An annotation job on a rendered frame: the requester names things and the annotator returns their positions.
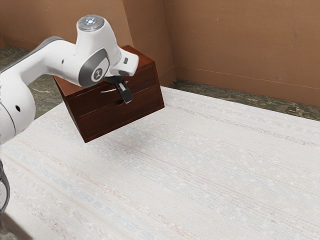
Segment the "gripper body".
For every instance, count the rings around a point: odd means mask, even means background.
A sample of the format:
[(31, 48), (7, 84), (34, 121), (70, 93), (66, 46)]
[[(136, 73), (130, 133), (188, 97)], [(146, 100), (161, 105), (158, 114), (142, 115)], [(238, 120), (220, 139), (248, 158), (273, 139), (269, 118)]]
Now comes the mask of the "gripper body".
[(124, 76), (122, 75), (105, 76), (103, 80), (108, 83), (114, 84), (115, 86), (119, 86), (120, 84), (122, 84), (123, 86), (126, 85), (126, 81), (124, 80)]

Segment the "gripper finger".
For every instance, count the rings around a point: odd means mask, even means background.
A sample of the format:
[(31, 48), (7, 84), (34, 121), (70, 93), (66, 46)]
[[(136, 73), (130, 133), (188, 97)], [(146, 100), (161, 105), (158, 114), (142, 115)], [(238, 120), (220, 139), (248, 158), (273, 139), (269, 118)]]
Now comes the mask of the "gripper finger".
[(127, 83), (125, 81), (116, 82), (113, 84), (116, 88), (116, 90), (119, 92), (119, 94), (122, 97), (122, 100), (128, 104), (132, 101), (132, 93), (130, 89), (127, 86)]

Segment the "dark brown wooden drawer cabinet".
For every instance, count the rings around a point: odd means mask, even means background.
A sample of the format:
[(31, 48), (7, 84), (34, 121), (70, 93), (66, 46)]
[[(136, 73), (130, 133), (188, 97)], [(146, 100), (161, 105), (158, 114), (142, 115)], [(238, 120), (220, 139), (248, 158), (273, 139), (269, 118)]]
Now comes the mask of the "dark brown wooden drawer cabinet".
[(54, 77), (69, 115), (86, 143), (164, 108), (155, 61), (130, 45), (122, 49), (139, 57), (134, 76), (124, 78), (133, 97), (129, 103), (124, 103), (116, 88), (104, 80), (82, 88)]

